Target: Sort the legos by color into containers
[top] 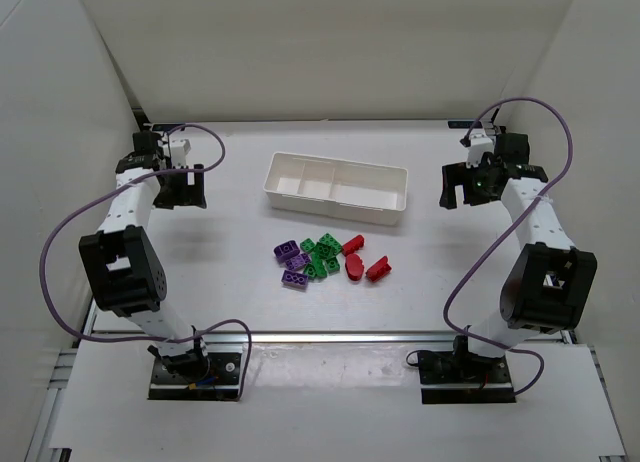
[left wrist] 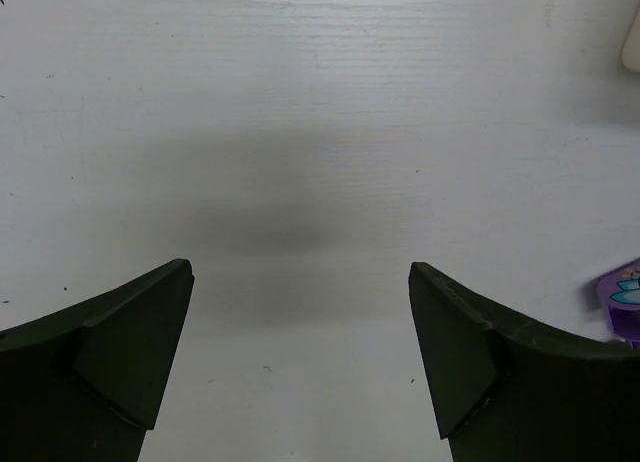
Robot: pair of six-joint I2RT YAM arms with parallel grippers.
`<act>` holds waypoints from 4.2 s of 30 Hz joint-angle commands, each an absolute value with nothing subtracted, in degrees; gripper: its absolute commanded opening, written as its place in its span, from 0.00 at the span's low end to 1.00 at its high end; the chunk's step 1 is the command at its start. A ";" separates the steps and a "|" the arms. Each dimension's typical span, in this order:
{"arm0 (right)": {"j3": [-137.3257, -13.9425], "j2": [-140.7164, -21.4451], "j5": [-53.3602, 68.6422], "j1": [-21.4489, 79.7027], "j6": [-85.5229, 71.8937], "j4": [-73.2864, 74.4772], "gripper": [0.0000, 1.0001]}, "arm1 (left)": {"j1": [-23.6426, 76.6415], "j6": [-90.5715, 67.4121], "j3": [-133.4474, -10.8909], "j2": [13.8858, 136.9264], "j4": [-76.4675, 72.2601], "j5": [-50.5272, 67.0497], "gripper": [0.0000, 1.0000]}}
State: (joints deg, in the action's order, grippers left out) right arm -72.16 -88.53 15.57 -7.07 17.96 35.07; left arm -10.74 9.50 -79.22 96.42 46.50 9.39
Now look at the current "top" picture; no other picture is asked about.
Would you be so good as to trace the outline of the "purple curved lego brick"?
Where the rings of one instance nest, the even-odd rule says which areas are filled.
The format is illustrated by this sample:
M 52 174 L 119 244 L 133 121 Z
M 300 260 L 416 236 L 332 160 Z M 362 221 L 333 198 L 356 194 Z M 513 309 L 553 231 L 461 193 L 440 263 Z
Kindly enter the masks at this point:
M 300 249 L 295 240 L 289 240 L 276 246 L 273 250 L 274 256 L 279 264 L 282 264 L 300 253 Z

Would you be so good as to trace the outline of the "red long lego brick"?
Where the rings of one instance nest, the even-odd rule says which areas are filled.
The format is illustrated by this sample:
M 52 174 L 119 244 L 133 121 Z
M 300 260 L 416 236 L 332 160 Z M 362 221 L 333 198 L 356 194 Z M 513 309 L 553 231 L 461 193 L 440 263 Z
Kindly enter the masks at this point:
M 351 240 L 342 245 L 341 253 L 344 256 L 351 255 L 360 249 L 362 249 L 365 245 L 365 238 L 363 235 L 358 234 L 353 237 Z

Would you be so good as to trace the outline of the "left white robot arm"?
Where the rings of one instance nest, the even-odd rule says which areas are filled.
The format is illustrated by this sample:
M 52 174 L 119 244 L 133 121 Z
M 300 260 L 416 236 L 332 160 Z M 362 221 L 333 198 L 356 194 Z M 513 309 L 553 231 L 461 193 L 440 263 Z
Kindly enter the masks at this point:
M 97 306 L 135 324 L 157 340 L 149 347 L 171 374 L 197 382 L 208 374 L 206 345 L 193 340 L 195 328 L 166 301 L 167 278 L 146 233 L 151 211 L 191 206 L 204 209 L 204 176 L 184 172 L 153 175 L 163 169 L 184 170 L 187 139 L 170 141 L 157 133 L 133 135 L 134 150 L 116 167 L 116 195 L 93 235 L 79 242 L 79 252 Z

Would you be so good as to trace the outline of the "green thin lego brick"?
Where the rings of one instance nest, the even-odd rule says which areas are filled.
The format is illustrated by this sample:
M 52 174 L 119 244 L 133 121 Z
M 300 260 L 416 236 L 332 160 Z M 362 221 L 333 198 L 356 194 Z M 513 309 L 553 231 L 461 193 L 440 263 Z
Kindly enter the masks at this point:
M 312 260 L 312 265 L 314 267 L 314 270 L 316 272 L 316 276 L 317 277 L 326 277 L 327 276 L 327 270 L 325 268 L 323 259 L 318 254 L 313 253 L 311 255 L 311 260 Z

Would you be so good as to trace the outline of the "green lego plate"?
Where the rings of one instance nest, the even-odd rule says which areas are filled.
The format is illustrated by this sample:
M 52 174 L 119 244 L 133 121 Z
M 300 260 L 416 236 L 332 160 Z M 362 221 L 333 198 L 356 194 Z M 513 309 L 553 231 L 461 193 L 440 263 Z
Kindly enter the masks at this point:
M 321 236 L 319 242 L 331 247 L 336 253 L 342 251 L 342 245 L 330 233 L 325 233 Z

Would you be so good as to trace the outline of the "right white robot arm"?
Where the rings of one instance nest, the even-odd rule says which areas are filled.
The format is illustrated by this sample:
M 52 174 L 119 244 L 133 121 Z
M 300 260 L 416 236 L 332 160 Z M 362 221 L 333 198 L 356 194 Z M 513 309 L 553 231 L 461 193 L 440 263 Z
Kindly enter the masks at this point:
M 464 204 L 499 202 L 516 228 L 521 252 L 500 292 L 499 306 L 454 341 L 439 369 L 472 378 L 492 369 L 505 352 L 535 334 L 573 330 L 579 324 L 596 270 L 593 253 L 566 235 L 543 190 L 545 170 L 529 162 L 525 134 L 466 137 L 464 162 L 443 167 L 441 207 L 454 209 L 461 189 Z

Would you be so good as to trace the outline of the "green square lego brick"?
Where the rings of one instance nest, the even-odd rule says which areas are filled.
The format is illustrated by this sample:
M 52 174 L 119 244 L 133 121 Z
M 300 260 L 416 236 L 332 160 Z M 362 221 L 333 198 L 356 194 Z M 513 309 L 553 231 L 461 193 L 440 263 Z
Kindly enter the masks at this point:
M 307 254 L 312 253 L 315 248 L 316 243 L 311 238 L 306 238 L 300 243 L 300 249 Z

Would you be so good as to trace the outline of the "red sloped lego brick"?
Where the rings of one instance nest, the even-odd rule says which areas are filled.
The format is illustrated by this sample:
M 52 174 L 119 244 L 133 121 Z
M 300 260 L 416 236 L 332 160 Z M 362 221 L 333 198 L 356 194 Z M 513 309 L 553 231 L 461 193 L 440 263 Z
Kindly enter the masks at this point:
M 380 279 L 387 276 L 391 272 L 391 270 L 392 267 L 389 264 L 388 257 L 383 256 L 367 269 L 365 275 L 371 283 L 376 283 Z

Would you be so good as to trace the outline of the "purple small lego brick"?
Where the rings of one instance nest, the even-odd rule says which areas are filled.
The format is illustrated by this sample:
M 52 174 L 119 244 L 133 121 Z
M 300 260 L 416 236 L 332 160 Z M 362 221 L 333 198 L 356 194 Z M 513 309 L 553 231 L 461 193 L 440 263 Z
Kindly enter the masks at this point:
M 285 261 L 285 267 L 289 271 L 303 270 L 312 262 L 311 257 L 306 253 L 300 253 Z

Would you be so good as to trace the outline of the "green curved lego brick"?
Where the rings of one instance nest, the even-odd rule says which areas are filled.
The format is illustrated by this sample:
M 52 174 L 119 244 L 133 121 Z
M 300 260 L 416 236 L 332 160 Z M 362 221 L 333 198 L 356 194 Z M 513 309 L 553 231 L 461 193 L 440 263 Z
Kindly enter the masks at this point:
M 327 260 L 327 259 L 334 258 L 336 253 L 334 248 L 331 245 L 318 242 L 312 251 L 312 255 L 322 260 Z

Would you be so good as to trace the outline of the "purple long lego brick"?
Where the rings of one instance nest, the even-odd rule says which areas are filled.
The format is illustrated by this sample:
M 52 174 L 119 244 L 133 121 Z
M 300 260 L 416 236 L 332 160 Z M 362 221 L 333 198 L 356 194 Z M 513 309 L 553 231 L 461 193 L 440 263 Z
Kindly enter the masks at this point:
M 281 283 L 289 288 L 305 290 L 308 286 L 309 277 L 300 272 L 285 269 L 281 277 Z

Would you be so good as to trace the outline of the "white three-compartment tray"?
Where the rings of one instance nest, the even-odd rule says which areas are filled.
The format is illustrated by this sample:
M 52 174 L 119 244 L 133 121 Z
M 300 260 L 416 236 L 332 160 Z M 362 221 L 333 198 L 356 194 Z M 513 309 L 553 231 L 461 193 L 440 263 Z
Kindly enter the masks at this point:
M 406 209 L 405 168 L 273 154 L 264 192 L 275 209 L 394 226 Z

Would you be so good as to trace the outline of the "green small lego brick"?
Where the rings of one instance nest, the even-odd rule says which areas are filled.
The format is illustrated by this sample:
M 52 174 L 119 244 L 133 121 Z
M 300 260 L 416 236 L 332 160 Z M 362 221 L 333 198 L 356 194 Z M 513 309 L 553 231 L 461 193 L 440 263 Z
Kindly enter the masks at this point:
M 318 272 L 312 263 L 307 264 L 304 267 L 303 274 L 306 275 L 310 280 L 314 280 L 319 277 Z
M 336 257 L 325 259 L 324 263 L 328 274 L 335 274 L 340 271 L 340 263 Z

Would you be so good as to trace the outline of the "red rounded lego brick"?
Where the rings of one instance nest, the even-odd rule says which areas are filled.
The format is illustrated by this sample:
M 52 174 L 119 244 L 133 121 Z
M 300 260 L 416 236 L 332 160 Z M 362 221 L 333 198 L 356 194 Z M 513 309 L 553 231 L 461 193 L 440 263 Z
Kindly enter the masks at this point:
M 345 257 L 345 270 L 351 281 L 358 282 L 365 273 L 362 259 L 357 253 L 350 253 Z

